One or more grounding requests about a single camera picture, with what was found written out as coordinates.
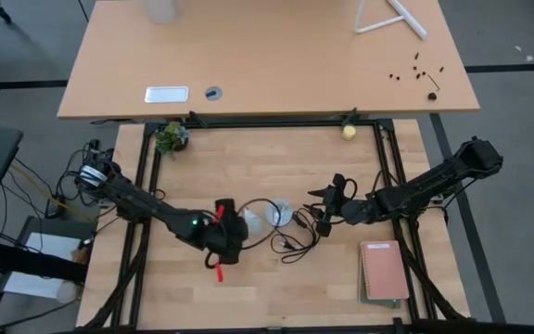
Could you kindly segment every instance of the pink notebook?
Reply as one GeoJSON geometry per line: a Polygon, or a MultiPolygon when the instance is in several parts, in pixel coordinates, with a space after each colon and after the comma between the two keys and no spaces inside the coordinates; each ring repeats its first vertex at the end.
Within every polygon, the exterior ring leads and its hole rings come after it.
{"type": "Polygon", "coordinates": [[[409,298],[399,242],[364,241],[360,244],[363,277],[370,300],[409,298]]]}

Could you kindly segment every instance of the small plant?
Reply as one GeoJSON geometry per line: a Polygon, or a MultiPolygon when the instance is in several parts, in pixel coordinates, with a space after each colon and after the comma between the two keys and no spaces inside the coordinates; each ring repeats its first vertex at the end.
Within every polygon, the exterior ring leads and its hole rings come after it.
{"type": "Polygon", "coordinates": [[[170,122],[164,130],[156,134],[156,148],[162,154],[170,154],[174,160],[174,152],[186,148],[189,142],[189,131],[179,122],[170,122]]]}

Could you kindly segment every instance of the silver plate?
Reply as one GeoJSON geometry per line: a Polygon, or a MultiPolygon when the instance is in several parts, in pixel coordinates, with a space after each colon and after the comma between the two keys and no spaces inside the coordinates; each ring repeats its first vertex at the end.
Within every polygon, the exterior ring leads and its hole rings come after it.
{"type": "Polygon", "coordinates": [[[185,103],[189,98],[189,87],[148,87],[146,103],[185,103]]]}

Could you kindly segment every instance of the wooden desk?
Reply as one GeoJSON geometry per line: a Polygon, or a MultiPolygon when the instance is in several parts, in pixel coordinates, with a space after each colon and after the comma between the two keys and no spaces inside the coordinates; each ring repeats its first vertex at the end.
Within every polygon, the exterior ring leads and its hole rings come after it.
{"type": "MultiPolygon", "coordinates": [[[[429,168],[419,128],[412,120],[395,121],[395,126],[404,169],[411,179],[429,168]]],[[[123,125],[119,131],[115,161],[128,177],[135,175],[142,131],[143,125],[123,125]]],[[[151,151],[147,166],[151,165],[151,151]]],[[[306,191],[324,187],[334,173],[355,178],[358,195],[363,196],[372,188],[379,169],[369,127],[360,127],[351,142],[341,139],[338,128],[329,127],[193,130],[189,147],[177,154],[176,161],[162,159],[158,187],[175,207],[211,209],[215,199],[226,197],[233,197],[238,205],[259,197],[283,198],[299,207],[315,202],[306,191]]],[[[263,208],[251,206],[261,216],[263,208]]],[[[419,221],[430,277],[455,309],[467,314],[441,212],[428,211],[419,221]]],[[[92,318],[113,289],[125,229],[115,223],[96,237],[79,325],[92,318]]],[[[295,225],[282,230],[294,236],[307,234],[295,225]]],[[[392,310],[357,302],[358,244],[388,239],[393,239],[390,224],[336,225],[329,238],[322,238],[294,264],[280,263],[279,255],[264,243],[243,251],[239,264],[225,266],[225,281],[218,284],[215,272],[204,267],[205,253],[176,240],[165,225],[155,221],[139,327],[380,325],[390,324],[394,316],[409,321],[405,305],[392,310]]],[[[420,292],[418,284],[415,289],[420,292]]],[[[424,314],[419,294],[418,301],[424,314]]]]}
{"type": "MultiPolygon", "coordinates": [[[[183,0],[163,25],[137,1],[97,1],[58,117],[479,110],[438,0],[401,1],[426,41],[405,22],[355,34],[358,0],[183,0]],[[147,104],[149,86],[188,86],[188,101],[147,104]],[[206,99],[211,86],[220,100],[206,99]]],[[[363,23],[394,16],[369,0],[363,23]]]]}

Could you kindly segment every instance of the notebook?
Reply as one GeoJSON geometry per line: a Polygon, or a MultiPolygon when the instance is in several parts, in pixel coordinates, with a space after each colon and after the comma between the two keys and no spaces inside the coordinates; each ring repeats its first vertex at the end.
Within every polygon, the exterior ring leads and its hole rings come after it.
{"type": "Polygon", "coordinates": [[[360,244],[359,295],[361,302],[401,307],[409,297],[397,241],[364,241],[360,244]]]}

